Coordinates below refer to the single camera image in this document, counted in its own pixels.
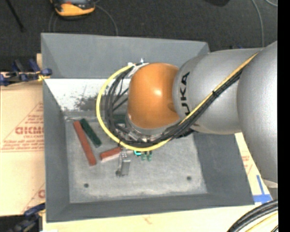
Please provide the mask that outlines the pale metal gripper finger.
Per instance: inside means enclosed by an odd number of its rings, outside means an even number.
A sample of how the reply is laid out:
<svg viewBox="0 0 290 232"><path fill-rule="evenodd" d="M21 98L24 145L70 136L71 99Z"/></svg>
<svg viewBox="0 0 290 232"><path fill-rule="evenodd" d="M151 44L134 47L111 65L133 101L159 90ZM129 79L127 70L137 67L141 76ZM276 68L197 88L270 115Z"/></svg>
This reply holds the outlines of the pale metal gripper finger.
<svg viewBox="0 0 290 232"><path fill-rule="evenodd" d="M130 169L130 159L124 159L122 161L122 174L123 175L128 175L129 174L129 169Z"/></svg>
<svg viewBox="0 0 290 232"><path fill-rule="evenodd" d="M118 168L116 170L116 176L124 176L125 169L124 169L124 160L126 156L124 153L120 153L118 157Z"/></svg>

